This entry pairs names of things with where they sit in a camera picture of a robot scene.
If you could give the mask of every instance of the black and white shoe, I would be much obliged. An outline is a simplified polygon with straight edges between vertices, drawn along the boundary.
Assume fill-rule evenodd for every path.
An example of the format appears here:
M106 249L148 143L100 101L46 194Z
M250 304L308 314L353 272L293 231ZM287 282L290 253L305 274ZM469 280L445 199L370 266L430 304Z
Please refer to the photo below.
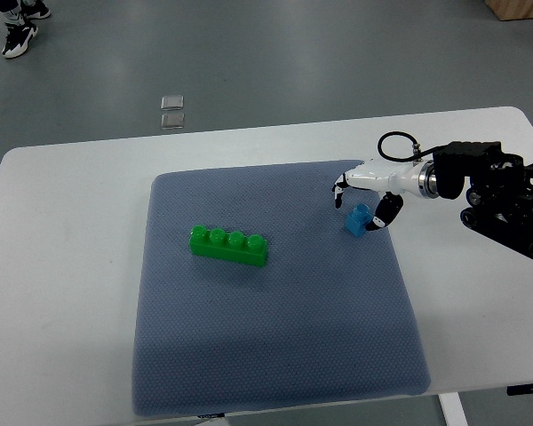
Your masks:
M35 24L26 20L24 25L6 24L8 35L2 55L7 59L17 58L28 49L29 41L37 34Z
M42 0L36 0L36 4L33 6L26 6L24 2L20 2L21 12L26 15L29 20L44 20L52 16L52 11L42 2Z

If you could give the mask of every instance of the robotic hand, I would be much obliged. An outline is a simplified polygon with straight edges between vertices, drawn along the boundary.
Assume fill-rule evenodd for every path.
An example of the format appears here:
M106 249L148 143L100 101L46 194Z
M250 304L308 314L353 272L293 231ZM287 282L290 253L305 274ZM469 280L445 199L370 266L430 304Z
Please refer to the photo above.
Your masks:
M413 155L394 158L384 154L381 146L391 136L411 140ZM367 231L395 219L402 208L401 194L454 200L469 177L466 199L471 207L460 213L464 225L533 259L533 164L524 166L519 155L503 153L500 142L452 142L421 152L411 135L399 131L383 135L378 151L387 161L362 162L338 177L332 189L338 209L349 186L386 193ZM428 154L433 159L423 162Z

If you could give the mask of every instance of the person's leg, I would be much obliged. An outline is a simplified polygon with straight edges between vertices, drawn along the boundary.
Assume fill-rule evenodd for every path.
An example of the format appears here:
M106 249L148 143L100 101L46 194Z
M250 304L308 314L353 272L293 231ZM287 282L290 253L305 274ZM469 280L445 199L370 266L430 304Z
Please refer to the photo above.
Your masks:
M44 20L52 16L42 0L21 0L21 11L29 20Z
M4 15L6 24L24 25L18 0L0 0L0 12Z

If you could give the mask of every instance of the gray fabric mat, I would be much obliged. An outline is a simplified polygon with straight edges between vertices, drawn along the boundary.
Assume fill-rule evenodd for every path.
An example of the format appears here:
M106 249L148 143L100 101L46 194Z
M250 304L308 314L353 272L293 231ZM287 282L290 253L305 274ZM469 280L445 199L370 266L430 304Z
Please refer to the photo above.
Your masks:
M430 383L387 230L344 227L378 195L358 162L161 175L147 219L133 362L138 415L212 414L423 393ZM268 241L266 266L193 256L194 225Z

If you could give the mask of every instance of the blue block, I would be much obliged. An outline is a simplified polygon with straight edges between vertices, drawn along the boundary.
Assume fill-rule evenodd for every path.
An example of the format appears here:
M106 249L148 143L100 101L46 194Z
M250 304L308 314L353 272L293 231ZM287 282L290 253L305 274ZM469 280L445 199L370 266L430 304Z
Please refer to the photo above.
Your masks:
M361 237L365 234L365 225L373 220L373 215L370 213L370 208L365 204L358 204L346 218L347 230L355 235Z

